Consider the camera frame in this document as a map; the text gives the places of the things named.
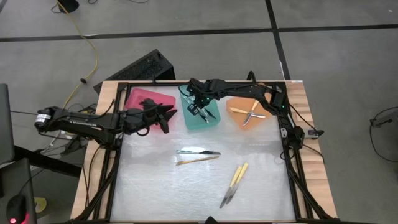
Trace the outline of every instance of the pink bin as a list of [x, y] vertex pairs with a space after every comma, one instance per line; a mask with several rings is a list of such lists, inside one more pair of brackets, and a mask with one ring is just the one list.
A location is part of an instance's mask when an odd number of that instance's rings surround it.
[[[156, 93], [154, 91], [144, 90], [142, 88], [133, 88], [131, 90], [131, 94], [127, 100], [127, 103], [124, 105], [125, 109], [130, 108], [139, 108], [142, 109], [142, 105], [140, 102], [144, 101], [144, 99], [150, 98], [155, 101], [155, 103], [163, 103], [163, 105], [173, 105], [173, 109], [175, 109], [175, 97], [169, 96], [161, 93]], [[159, 125], [153, 125], [150, 127], [160, 129]]]

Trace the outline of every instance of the knife handle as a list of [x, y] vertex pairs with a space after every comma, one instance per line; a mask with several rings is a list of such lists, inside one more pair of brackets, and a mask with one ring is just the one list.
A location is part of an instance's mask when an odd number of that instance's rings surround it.
[[247, 111], [241, 110], [241, 109], [237, 109], [237, 108], [232, 108], [230, 107], [231, 111], [235, 112], [235, 113], [244, 113], [247, 114]]
[[239, 177], [238, 177], [238, 180], [236, 181], [236, 183], [239, 183], [239, 181], [241, 181], [241, 179], [242, 179], [242, 177], [243, 177], [243, 174], [246, 172], [246, 169], [248, 169], [248, 163], [247, 162], [245, 162], [244, 163], [244, 165], [243, 165], [243, 168], [242, 168], [242, 171], [241, 171], [241, 173], [239, 174]]
[[256, 109], [256, 106], [259, 104], [259, 102], [257, 100], [254, 100], [254, 104], [251, 108], [251, 111], [254, 111], [254, 109]]
[[238, 175], [239, 175], [239, 173], [241, 172], [241, 170], [242, 170], [242, 167], [241, 167], [241, 166], [239, 166], [239, 167], [236, 169], [234, 178], [232, 178], [232, 182], [231, 182], [231, 184], [229, 185], [229, 187], [232, 187], [232, 186], [235, 184], [236, 179], [238, 178]]

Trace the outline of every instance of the white mat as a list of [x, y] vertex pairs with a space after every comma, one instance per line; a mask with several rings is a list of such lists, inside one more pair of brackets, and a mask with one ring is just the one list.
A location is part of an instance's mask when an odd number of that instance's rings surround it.
[[[240, 130], [217, 102], [219, 125], [189, 131], [177, 87], [144, 87], [176, 97], [170, 133], [151, 129], [146, 137], [124, 136], [111, 221], [294, 220], [277, 119]], [[210, 157], [176, 154], [183, 147], [220, 152], [218, 159], [175, 166], [177, 161]], [[219, 209], [238, 165], [249, 163], [231, 203]]]

